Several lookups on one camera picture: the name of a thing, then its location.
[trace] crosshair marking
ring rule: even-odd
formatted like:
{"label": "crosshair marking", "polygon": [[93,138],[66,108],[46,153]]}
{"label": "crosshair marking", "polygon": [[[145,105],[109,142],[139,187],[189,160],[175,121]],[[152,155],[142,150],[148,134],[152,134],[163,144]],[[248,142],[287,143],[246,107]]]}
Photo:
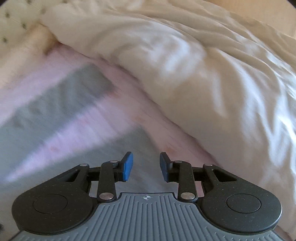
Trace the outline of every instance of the crosshair marking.
{"label": "crosshair marking", "polygon": [[143,198],[147,201],[147,200],[149,200],[149,199],[152,198],[152,197],[150,197],[149,195],[146,195],[146,196],[144,196]]}

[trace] black disc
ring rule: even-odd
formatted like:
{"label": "black disc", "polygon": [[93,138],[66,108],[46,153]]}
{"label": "black disc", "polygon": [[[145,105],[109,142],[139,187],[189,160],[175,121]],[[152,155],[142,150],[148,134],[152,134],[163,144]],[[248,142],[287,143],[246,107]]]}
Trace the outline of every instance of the black disc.
{"label": "black disc", "polygon": [[220,183],[202,200],[203,214],[218,227],[234,233],[260,233],[276,226],[281,204],[253,184]]}
{"label": "black disc", "polygon": [[18,196],[12,215],[20,230],[36,234],[56,234],[83,222],[93,202],[73,183],[40,185]]}

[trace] circular cap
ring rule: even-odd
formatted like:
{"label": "circular cap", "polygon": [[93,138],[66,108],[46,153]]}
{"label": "circular cap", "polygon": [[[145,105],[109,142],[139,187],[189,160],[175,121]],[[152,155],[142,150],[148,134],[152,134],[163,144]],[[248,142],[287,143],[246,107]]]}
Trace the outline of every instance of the circular cap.
{"label": "circular cap", "polygon": [[114,195],[110,192],[103,192],[99,195],[99,198],[100,199],[103,199],[103,200],[110,200],[114,197]]}
{"label": "circular cap", "polygon": [[67,206],[67,199],[58,194],[47,194],[37,198],[33,202],[33,207],[40,213],[57,213]]}
{"label": "circular cap", "polygon": [[181,194],[181,198],[183,198],[184,200],[191,200],[195,198],[195,195],[191,192],[183,192]]}
{"label": "circular cap", "polygon": [[227,199],[226,203],[228,207],[238,213],[253,213],[261,206],[260,200],[249,194],[232,195]]}

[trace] patterned fabric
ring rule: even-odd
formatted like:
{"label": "patterned fabric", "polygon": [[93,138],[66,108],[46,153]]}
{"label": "patterned fabric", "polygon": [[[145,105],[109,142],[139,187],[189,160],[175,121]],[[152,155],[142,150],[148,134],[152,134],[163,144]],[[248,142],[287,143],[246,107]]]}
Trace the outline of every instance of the patterned fabric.
{"label": "patterned fabric", "polygon": [[7,0],[0,6],[0,57],[15,46],[47,8],[67,0]]}

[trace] bed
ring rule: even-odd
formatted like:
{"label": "bed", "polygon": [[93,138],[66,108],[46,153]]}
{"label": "bed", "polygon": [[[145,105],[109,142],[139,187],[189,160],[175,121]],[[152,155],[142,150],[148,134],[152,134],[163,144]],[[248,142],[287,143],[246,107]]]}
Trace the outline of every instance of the bed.
{"label": "bed", "polygon": [[1,239],[17,231],[21,192],[127,148],[141,173],[128,188],[149,192],[155,175],[157,191],[174,190],[156,171],[161,151],[216,163],[274,193],[278,232],[296,238],[293,38],[204,1],[18,3],[36,14],[24,28],[7,17],[12,1],[0,8],[22,26],[1,48]]}

